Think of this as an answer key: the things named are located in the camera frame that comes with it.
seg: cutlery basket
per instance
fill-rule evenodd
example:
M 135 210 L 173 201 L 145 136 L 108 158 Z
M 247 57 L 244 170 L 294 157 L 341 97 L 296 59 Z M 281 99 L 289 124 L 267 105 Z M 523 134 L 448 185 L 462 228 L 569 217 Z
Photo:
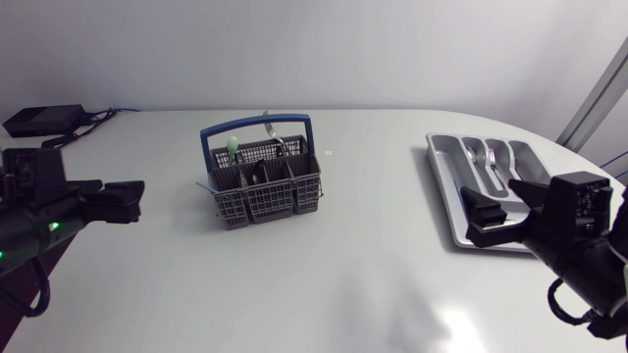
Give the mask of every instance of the cutlery basket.
M 232 129 L 266 123 L 304 123 L 307 137 L 284 137 L 240 144 L 230 165 L 226 147 L 210 149 L 209 137 Z M 321 170 L 314 154 L 310 118 L 276 114 L 240 119 L 200 132 L 209 184 L 227 229 L 270 222 L 318 209 L 323 196 Z

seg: cutlery tray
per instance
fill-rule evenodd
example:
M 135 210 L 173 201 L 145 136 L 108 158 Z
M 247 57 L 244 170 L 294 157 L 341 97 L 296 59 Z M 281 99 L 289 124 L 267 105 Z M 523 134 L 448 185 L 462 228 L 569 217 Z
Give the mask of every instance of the cutlery tray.
M 226 147 L 209 148 L 209 137 L 231 129 L 278 122 L 305 124 L 302 135 L 284 137 L 285 148 L 276 139 L 240 144 L 236 163 L 230 166 Z M 277 114 L 240 119 L 200 132 L 205 166 L 218 215 L 227 229 L 305 214 L 318 210 L 323 196 L 321 170 L 314 154 L 310 118 Z
M 525 220 L 530 209 L 502 181 L 515 178 L 550 183 L 548 169 L 524 141 L 437 133 L 428 133 L 426 138 L 428 158 L 445 202 L 453 240 L 460 247 L 475 248 L 466 238 L 468 224 L 459 191 L 462 186 L 499 202 L 507 213 L 504 225 L 512 225 Z M 489 157 L 491 149 L 495 152 L 493 163 Z M 528 251 L 516 243 L 488 249 Z

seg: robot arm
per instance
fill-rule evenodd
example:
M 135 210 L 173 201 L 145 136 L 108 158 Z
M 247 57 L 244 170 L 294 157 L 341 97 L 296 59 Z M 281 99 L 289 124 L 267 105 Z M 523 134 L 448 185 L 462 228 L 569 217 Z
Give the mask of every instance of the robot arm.
M 3 151 L 0 172 L 0 278 L 31 260 L 41 295 L 31 309 L 0 285 L 4 299 L 25 316 L 47 308 L 47 274 L 38 257 L 93 221 L 128 224 L 139 218 L 143 181 L 66 181 L 56 149 Z
M 555 176 L 549 185 L 512 179 L 508 186 L 530 207 L 526 220 L 512 226 L 501 226 L 505 212 L 497 201 L 462 187 L 467 238 L 481 248 L 522 243 L 558 276 L 549 291 L 549 304 L 561 320 L 571 325 L 590 323 L 588 330 L 596 337 L 627 334 L 626 201 L 608 231 L 612 189 L 607 178 L 578 172 Z M 553 298 L 563 282 L 592 308 L 582 318 L 566 314 Z

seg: blue basket handle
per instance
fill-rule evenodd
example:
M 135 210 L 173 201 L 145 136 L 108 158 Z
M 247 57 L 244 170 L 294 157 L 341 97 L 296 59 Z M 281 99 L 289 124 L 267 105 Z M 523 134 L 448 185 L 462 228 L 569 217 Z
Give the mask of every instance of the blue basket handle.
M 273 114 L 267 116 L 238 119 L 218 124 L 216 126 L 210 126 L 200 131 L 200 143 L 203 146 L 203 155 L 205 156 L 205 167 L 207 167 L 207 173 L 212 173 L 213 171 L 211 159 L 212 151 L 209 149 L 209 136 L 229 131 L 234 128 L 265 123 L 304 123 L 305 133 L 307 135 L 307 149 L 309 153 L 314 154 L 314 136 L 312 134 L 312 123 L 310 121 L 310 117 L 306 114 Z

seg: fork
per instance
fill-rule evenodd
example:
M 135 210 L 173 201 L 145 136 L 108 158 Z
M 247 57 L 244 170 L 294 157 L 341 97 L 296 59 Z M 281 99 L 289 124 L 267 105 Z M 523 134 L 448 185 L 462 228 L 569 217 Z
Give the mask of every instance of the fork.
M 268 111 L 264 112 L 263 115 L 265 115 L 265 116 L 268 115 Z M 282 137 L 279 136 L 279 134 L 275 131 L 273 126 L 270 123 L 266 123 L 266 124 L 264 124 L 264 127 L 266 128 L 266 132 L 268 132 L 269 136 L 271 136 L 272 138 L 278 140 L 282 144 L 282 149 L 285 151 L 286 155 L 289 156 L 290 155 L 290 151 L 288 150 L 288 147 L 286 146 L 286 143 L 284 142 Z
M 497 159 L 495 157 L 495 150 L 493 148 L 489 148 L 489 161 L 491 162 L 491 169 L 499 180 L 501 187 L 506 190 L 508 188 L 508 183 L 505 181 L 505 178 L 503 177 L 501 171 L 497 168 Z

